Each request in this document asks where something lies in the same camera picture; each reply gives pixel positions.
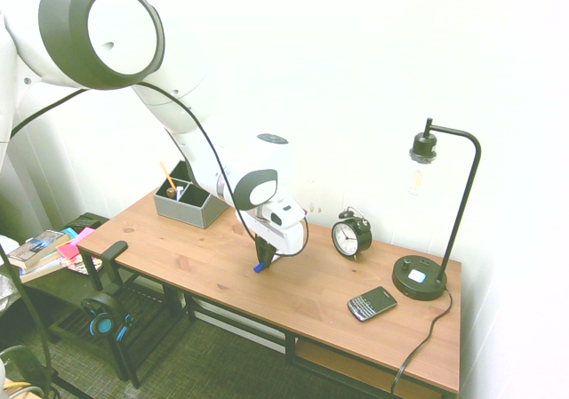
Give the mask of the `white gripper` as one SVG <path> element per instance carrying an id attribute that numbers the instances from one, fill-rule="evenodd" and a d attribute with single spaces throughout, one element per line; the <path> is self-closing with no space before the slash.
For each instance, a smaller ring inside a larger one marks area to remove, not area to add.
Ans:
<path id="1" fill-rule="evenodd" d="M 257 235 L 257 267 L 270 265 L 278 251 L 292 256 L 304 249 L 309 231 L 302 209 L 291 206 L 270 209 L 261 206 L 255 210 L 243 211 L 242 215 L 245 225 Z"/>

